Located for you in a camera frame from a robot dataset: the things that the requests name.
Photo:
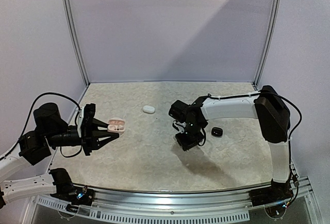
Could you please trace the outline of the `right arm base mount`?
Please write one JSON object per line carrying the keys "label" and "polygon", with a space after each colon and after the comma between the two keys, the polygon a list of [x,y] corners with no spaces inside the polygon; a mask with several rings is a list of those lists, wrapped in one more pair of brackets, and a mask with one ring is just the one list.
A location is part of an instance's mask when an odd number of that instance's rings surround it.
{"label": "right arm base mount", "polygon": [[[293,193],[291,187],[291,178],[293,178],[294,185],[297,187],[296,194]],[[252,206],[260,206],[270,203],[282,203],[288,200],[285,206],[289,206],[295,199],[299,192],[299,182],[296,175],[289,176],[289,179],[285,183],[278,183],[271,180],[271,185],[264,188],[253,189],[249,191],[249,198]]]}

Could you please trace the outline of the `white oval charging case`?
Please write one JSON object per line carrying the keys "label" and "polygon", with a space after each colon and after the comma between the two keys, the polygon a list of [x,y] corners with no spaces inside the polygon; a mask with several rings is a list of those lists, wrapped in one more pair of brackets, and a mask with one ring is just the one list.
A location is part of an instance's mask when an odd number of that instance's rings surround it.
{"label": "white oval charging case", "polygon": [[147,114],[153,114],[155,112],[155,108],[153,106],[144,105],[142,107],[142,111]]}

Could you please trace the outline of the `black charging case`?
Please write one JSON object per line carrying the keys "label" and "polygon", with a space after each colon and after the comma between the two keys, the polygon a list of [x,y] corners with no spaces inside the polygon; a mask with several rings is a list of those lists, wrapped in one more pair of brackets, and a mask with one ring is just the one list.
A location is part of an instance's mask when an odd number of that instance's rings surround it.
{"label": "black charging case", "polygon": [[222,137],[223,136],[223,130],[219,127],[213,127],[211,130],[211,135],[214,137]]}

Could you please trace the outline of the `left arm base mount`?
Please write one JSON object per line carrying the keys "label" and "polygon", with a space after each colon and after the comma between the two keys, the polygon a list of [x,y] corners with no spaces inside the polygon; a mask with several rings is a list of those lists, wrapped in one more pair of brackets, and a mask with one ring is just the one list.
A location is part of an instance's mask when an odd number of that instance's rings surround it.
{"label": "left arm base mount", "polygon": [[51,197],[70,202],[72,205],[91,206],[94,200],[95,191],[88,186],[75,186],[64,168],[52,169],[49,174],[53,178],[53,185],[56,192]]}

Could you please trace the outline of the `pinkish white round case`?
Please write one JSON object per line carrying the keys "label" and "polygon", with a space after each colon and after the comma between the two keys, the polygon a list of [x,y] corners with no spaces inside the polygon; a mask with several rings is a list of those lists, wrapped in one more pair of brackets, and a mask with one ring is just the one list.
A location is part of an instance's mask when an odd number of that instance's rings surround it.
{"label": "pinkish white round case", "polygon": [[123,134],[125,132],[125,121],[121,118],[111,118],[108,121],[108,132]]}

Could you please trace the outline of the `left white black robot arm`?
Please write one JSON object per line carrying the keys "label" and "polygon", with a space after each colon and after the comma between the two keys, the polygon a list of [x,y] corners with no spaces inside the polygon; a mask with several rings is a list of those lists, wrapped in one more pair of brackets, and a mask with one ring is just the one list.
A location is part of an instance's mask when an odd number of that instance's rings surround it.
{"label": "left white black robot arm", "polygon": [[86,104],[78,112],[76,125],[68,125],[55,103],[45,103],[34,110],[35,130],[21,136],[16,145],[1,155],[1,207],[18,199],[46,194],[72,205],[92,205],[94,190],[75,186],[64,168],[21,180],[9,177],[49,157],[51,149],[78,146],[89,156],[118,139],[119,133],[109,132],[107,123],[95,119],[95,111],[95,104]]}

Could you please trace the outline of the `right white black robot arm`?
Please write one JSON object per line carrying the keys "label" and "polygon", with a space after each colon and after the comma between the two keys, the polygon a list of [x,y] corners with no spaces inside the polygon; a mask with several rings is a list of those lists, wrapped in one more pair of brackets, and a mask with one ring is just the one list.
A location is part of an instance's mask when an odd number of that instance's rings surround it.
{"label": "right white black robot arm", "polygon": [[188,151],[195,146],[203,146],[206,141],[205,128],[210,120],[225,118],[251,118],[259,122],[260,130],[268,142],[272,160],[272,181],[267,189],[270,201],[278,201],[286,194],[284,183],[291,175],[291,135],[295,128],[291,126],[291,101],[277,94],[270,85],[261,90],[229,96],[198,97],[192,104],[175,101],[169,116],[172,126],[178,131],[175,135],[179,146]]}

